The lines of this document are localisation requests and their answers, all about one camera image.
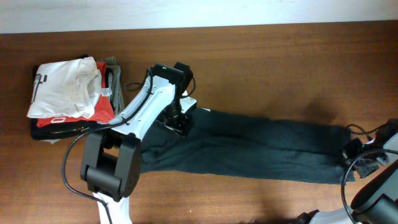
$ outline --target white t-shirt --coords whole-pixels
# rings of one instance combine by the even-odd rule
[[[101,72],[93,57],[39,67],[27,114],[30,118],[90,118],[101,95]]]

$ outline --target wooden table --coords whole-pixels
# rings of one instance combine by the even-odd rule
[[[384,21],[0,35],[0,222],[99,222],[97,204],[62,184],[71,140],[51,145],[29,137],[34,65],[116,56],[126,83],[141,81],[156,62],[181,61],[192,67],[201,107],[373,128],[398,114],[397,30],[397,21]],[[85,190],[82,152],[81,142],[67,176]],[[348,184],[348,199],[367,181]],[[141,175],[130,205],[135,223],[283,223],[342,207],[338,185],[181,172]]]

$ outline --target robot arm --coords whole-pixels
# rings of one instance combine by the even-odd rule
[[[383,142],[384,149],[398,151],[398,133]],[[398,160],[363,187],[351,202],[357,223],[398,224]],[[352,224],[345,209],[301,214],[292,224]]]
[[[141,140],[152,123],[156,121],[183,136],[192,123],[188,112],[197,104],[183,96],[193,79],[189,66],[177,62],[173,68],[157,64],[150,69],[152,89],[151,77],[147,77],[138,95],[109,123],[118,124],[135,115],[123,125],[89,134],[85,143],[80,177],[96,198],[108,203],[113,223],[131,223],[129,196],[141,171]],[[106,153],[112,147],[119,148],[118,157]],[[98,206],[101,223],[109,223],[104,207]]]

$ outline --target black cable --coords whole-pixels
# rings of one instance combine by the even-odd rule
[[[351,211],[349,210],[349,206],[348,206],[347,200],[346,200],[345,186],[346,186],[346,182],[347,182],[347,177],[348,177],[349,172],[350,172],[351,169],[353,168],[354,164],[355,164],[358,160],[360,160],[360,159],[361,159],[362,157],[364,157],[364,156],[368,156],[368,155],[370,155],[370,154],[374,154],[374,153],[377,153],[377,152],[392,153],[392,154],[398,155],[398,151],[390,150],[390,149],[372,149],[372,150],[363,152],[363,153],[361,153],[360,155],[358,155],[357,157],[355,157],[355,159],[352,161],[351,165],[349,165],[349,167],[348,167],[348,169],[347,169],[347,171],[346,171],[346,173],[345,173],[345,175],[344,175],[343,180],[341,181],[341,199],[342,199],[342,201],[343,201],[344,210],[346,210],[346,213],[347,213],[349,219],[350,219],[354,224],[357,224],[357,223],[356,223],[354,217],[352,216]]]
[[[88,198],[88,199],[91,199],[91,200],[94,200],[94,201],[96,201],[96,202],[101,203],[101,204],[104,206],[104,208],[105,208],[106,215],[108,216],[109,224],[112,224],[112,219],[111,219],[111,215],[110,215],[110,213],[109,213],[108,204],[107,204],[104,200],[101,200],[101,199],[96,198],[96,197],[94,197],[94,196],[91,196],[91,195],[85,194],[85,193],[83,193],[83,192],[80,192],[80,191],[74,189],[73,187],[71,187],[71,186],[69,185],[68,180],[67,180],[67,177],[66,177],[66,174],[65,174],[65,167],[66,167],[67,159],[68,159],[68,156],[69,156],[69,153],[70,153],[72,147],[73,147],[73,146],[77,143],[77,141],[79,141],[82,137],[84,137],[84,136],[86,136],[86,135],[89,135],[89,134],[91,134],[91,133],[95,133],[95,132],[97,132],[97,131],[103,131],[103,130],[105,130],[105,129],[115,128],[115,127],[118,127],[118,126],[120,126],[120,125],[124,125],[124,124],[126,124],[131,118],[133,118],[133,117],[138,113],[138,111],[144,106],[144,104],[145,104],[146,101],[148,100],[148,98],[149,98],[149,96],[150,96],[150,93],[151,93],[151,91],[152,91],[152,86],[153,86],[153,82],[154,82],[154,81],[153,81],[152,70],[151,70],[150,68],[147,69],[147,75],[146,75],[146,77],[147,77],[147,76],[150,76],[150,85],[149,85],[149,89],[148,89],[148,91],[147,91],[147,94],[146,94],[144,100],[141,102],[141,104],[137,107],[137,109],[136,109],[128,118],[126,118],[126,119],[122,118],[123,121],[121,121],[120,123],[117,123],[117,124],[104,125],[104,126],[102,126],[102,127],[100,127],[100,128],[95,128],[95,129],[88,129],[88,130],[86,130],[83,134],[79,135],[75,140],[72,141],[72,143],[70,144],[69,148],[68,148],[67,151],[65,152],[65,155],[64,155],[63,160],[62,160],[61,175],[62,175],[63,183],[65,184],[65,186],[67,186],[67,189],[71,190],[73,193],[75,193],[75,194],[77,194],[77,195],[80,195],[80,196],[82,196],[82,197],[85,197],[85,198]]]
[[[137,88],[133,88],[133,89],[129,89],[128,87],[131,86],[131,85],[138,85],[138,87]],[[124,91],[136,91],[136,90],[141,89],[143,86],[144,86],[144,83],[137,83],[137,82],[135,82],[135,83],[127,83],[127,84],[125,84],[123,86],[123,90]]]
[[[193,88],[192,88],[191,92],[187,96],[181,96],[180,99],[184,99],[184,98],[192,95],[192,93],[195,91],[195,89],[197,88],[197,82],[195,81],[194,77],[192,77],[192,81],[193,81]]]
[[[358,134],[358,135],[361,135],[361,134],[372,134],[372,133],[375,133],[376,131],[378,131],[378,130],[381,129],[381,128],[384,128],[384,127],[387,127],[387,126],[391,126],[391,125],[396,125],[396,126],[398,126],[398,124],[386,123],[386,124],[382,124],[382,125],[378,126],[377,128],[375,128],[375,129],[373,129],[373,130],[370,130],[370,131],[364,131],[363,128],[360,128],[361,131],[362,131],[361,133],[356,132],[356,131],[352,131],[352,130],[350,130],[350,131],[351,131],[351,133],[353,133],[353,134]],[[356,127],[356,128],[359,127],[359,126],[356,125],[356,124],[349,124],[349,125],[347,125],[346,127],[350,127],[350,126]]]
[[[353,133],[353,131],[350,129],[350,127],[358,128],[359,130],[362,131],[362,133],[365,133],[365,132],[366,132],[365,129],[363,129],[361,126],[359,126],[359,125],[357,125],[357,124],[349,124],[349,125],[346,126],[346,128],[348,128],[348,129],[350,130],[351,133]],[[366,135],[366,138],[368,139],[368,141],[372,141],[372,140],[373,140],[372,136],[370,136],[370,135],[368,135],[368,134]]]

